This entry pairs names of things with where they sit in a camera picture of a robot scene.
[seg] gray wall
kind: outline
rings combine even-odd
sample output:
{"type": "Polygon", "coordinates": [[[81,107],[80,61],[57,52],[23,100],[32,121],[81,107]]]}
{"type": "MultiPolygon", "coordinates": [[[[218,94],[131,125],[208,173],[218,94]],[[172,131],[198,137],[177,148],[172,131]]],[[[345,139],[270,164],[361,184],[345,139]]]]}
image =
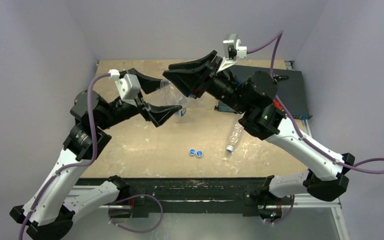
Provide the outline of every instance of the gray wall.
{"type": "MultiPolygon", "coordinates": [[[[254,48],[285,30],[277,57],[294,60],[327,0],[67,0],[97,59],[197,59],[226,34],[254,48]]],[[[251,55],[269,59],[272,48],[251,55]]]]}
{"type": "MultiPolygon", "coordinates": [[[[295,66],[314,137],[358,161],[384,156],[384,1],[329,0],[295,66]]],[[[351,239],[384,239],[384,175],[348,177],[341,201],[351,239]]]]}
{"type": "Polygon", "coordinates": [[[55,164],[94,61],[63,0],[0,0],[0,239],[17,238],[9,212],[55,164]]]}

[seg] wall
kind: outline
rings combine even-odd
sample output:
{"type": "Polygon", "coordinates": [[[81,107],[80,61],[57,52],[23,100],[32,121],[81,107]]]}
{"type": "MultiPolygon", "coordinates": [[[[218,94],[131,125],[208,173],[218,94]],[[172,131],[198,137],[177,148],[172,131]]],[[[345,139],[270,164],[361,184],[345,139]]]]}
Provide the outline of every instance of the wall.
{"type": "MultiPolygon", "coordinates": [[[[285,30],[277,57],[294,60],[327,0],[66,0],[97,59],[198,59],[225,35],[261,45],[285,30]]],[[[251,55],[270,59],[272,48],[251,55]]]]}
{"type": "MultiPolygon", "coordinates": [[[[384,156],[384,1],[329,0],[295,67],[314,137],[358,161],[384,156]]],[[[384,239],[384,175],[348,177],[341,201],[351,239],[384,239]]]]}
{"type": "Polygon", "coordinates": [[[9,212],[55,164],[94,64],[63,0],[0,0],[0,239],[17,237],[9,212]]]}

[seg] clear plastic bottle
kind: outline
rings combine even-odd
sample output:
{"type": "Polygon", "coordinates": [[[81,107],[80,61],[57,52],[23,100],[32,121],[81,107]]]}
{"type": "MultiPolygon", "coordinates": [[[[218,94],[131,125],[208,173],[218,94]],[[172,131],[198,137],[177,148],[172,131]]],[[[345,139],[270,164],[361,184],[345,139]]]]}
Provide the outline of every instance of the clear plastic bottle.
{"type": "Polygon", "coordinates": [[[165,105],[181,105],[182,109],[173,115],[177,123],[186,121],[186,104],[188,99],[167,79],[161,80],[160,92],[165,105]]]}
{"type": "Polygon", "coordinates": [[[227,146],[226,146],[226,151],[228,153],[233,153],[235,149],[238,147],[239,142],[241,141],[241,137],[244,132],[244,127],[238,122],[240,118],[242,118],[242,114],[237,114],[231,125],[230,133],[227,138],[227,146]]]}

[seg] tabletop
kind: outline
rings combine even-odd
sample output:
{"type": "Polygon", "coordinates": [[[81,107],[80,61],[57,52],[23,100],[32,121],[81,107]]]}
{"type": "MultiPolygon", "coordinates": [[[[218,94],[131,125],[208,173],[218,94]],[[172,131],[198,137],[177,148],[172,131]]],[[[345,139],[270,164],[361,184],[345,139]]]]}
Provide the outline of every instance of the tabletop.
{"type": "MultiPolygon", "coordinates": [[[[162,78],[169,64],[185,61],[101,60],[96,75],[107,73],[110,69],[136,68],[145,75],[162,78]]],[[[268,68],[270,61],[247,59],[237,64],[268,68]]],[[[274,67],[286,69],[283,60],[276,60],[274,67]]],[[[98,81],[94,90],[108,102],[118,96],[115,83],[108,78],[98,81]]],[[[156,91],[145,95],[144,99],[153,104],[161,97],[156,91]]],[[[217,103],[217,100],[205,93],[195,102],[197,106],[187,108],[185,122],[178,123],[171,117],[156,128],[141,115],[137,115],[105,130],[112,139],[82,177],[265,177],[289,175],[306,169],[305,165],[286,151],[252,137],[245,131],[236,150],[227,153],[227,139],[236,115],[215,111],[217,103]],[[203,156],[190,156],[189,149],[202,151],[203,156]]],[[[296,122],[305,130],[300,120],[296,122]]]]}

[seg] white bottle cap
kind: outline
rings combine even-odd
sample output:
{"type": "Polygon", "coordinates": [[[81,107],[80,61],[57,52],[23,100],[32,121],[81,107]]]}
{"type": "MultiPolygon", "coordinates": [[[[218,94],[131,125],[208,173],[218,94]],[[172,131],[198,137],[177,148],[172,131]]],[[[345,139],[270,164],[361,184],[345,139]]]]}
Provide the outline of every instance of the white bottle cap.
{"type": "Polygon", "coordinates": [[[226,151],[228,151],[229,153],[233,153],[234,150],[235,148],[232,145],[227,145],[226,151]]]}

